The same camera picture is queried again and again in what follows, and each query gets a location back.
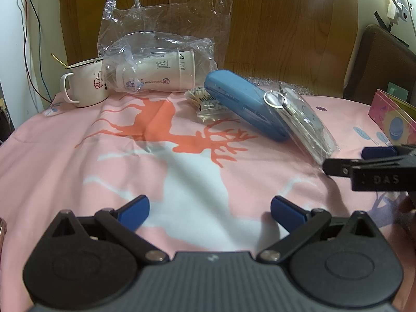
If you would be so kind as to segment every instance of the white wall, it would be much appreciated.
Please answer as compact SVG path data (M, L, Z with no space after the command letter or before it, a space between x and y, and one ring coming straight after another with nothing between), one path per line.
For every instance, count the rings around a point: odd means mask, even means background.
M66 60L60 27L59 0L33 0L33 3L42 23L42 70L53 96L59 91L59 78L64 68L53 61L50 56L51 48L55 55ZM42 104L26 78L22 28L24 15L22 16L19 8L23 10L21 0L0 0L0 83L15 127L47 106L47 103ZM29 40L26 50L33 58L32 62L28 55L32 81L35 86L39 86L41 94L46 95L39 75L38 25L35 14L30 7L28 10Z
M413 4L413 9L411 10L413 20L416 22L416 0L409 0L411 4ZM351 60L348 65L348 70L344 80L344 86L348 82L348 78L351 74L352 67L354 65L355 57L360 45L361 37L365 28L370 24L378 24L377 19L374 16L374 13L377 11L386 24L390 23L387 18L387 7L388 7L389 0L358 0L358 30L357 30L357 38L354 45L354 50L352 52ZM409 45L409 49L416 53L416 37L413 32L413 27L408 18L407 22L403 22L403 20L399 21L399 24L394 24L392 27L391 34L397 36L402 41L406 42Z

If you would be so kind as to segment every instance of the wood panel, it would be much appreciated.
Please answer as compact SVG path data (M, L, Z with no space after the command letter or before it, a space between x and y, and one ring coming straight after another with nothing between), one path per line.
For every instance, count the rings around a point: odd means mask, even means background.
M96 57L105 1L60 0L69 64ZM132 4L117 1L119 9ZM341 97L357 24L357 0L233 0L225 67Z

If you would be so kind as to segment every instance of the mug handle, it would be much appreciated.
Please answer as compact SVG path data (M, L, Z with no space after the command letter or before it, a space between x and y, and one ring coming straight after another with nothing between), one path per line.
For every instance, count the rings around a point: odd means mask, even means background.
M74 101L74 100L71 100L69 98L68 93L67 93L67 89L65 88L65 82L67 80L67 77L72 76L73 74L74 73L68 73L68 74L62 75L61 82L60 82L60 87L61 87L62 94L64 95L64 100L66 102L68 102L68 103L79 103L80 101Z

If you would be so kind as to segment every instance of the pink tablecloth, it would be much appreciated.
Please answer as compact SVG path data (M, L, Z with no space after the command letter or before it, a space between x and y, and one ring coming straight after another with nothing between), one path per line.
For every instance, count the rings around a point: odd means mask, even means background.
M338 142L339 157L356 158L364 146L385 144L368 106L306 99ZM268 213L277 194L335 216L366 210L405 268L394 304L416 310L415 252L403 229L408 216L397 210L400 200L354 193L349 179L314 173L306 160L292 142L273 142L244 121L197 123L183 95L114 94L82 109L58 95L0 147L0 216L8 223L1 310L24 312L32 304L22 268L59 210L87 216L139 194L149 197L151 213L138 233L171 256L265 248L287 233Z

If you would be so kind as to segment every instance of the stack of paper cups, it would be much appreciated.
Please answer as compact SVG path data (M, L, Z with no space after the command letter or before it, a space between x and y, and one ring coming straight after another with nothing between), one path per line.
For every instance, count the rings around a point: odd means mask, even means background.
M116 68L116 84L120 90L179 91L195 86L193 51L172 52L127 61Z

